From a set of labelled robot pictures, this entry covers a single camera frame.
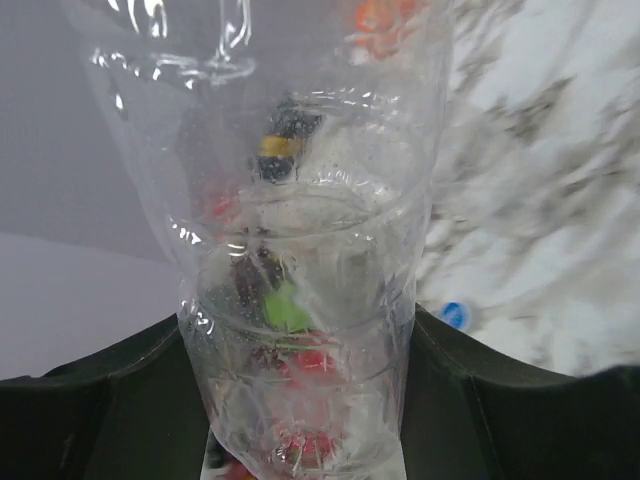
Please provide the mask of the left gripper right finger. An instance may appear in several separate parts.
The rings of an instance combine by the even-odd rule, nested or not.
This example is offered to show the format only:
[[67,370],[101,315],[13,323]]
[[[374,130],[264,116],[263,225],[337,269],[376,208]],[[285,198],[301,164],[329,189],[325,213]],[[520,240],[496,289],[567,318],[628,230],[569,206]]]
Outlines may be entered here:
[[547,371],[418,307],[401,443],[411,480],[636,479],[639,369]]

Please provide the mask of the clear bottle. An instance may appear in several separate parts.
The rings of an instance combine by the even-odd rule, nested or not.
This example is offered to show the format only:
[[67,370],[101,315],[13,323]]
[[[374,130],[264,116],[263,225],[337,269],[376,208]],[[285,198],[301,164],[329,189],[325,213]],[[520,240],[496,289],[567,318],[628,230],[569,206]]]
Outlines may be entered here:
[[[260,479],[364,479],[400,450],[453,5],[377,60],[361,1],[67,1],[211,429]],[[286,97],[323,116],[296,178],[249,165]]]

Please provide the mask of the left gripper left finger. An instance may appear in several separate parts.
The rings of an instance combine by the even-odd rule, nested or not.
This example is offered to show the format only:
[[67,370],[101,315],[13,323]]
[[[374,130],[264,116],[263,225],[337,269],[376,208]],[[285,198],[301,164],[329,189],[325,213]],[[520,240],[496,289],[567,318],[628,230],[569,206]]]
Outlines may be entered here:
[[4,479],[197,479],[208,432],[175,317],[1,383]]

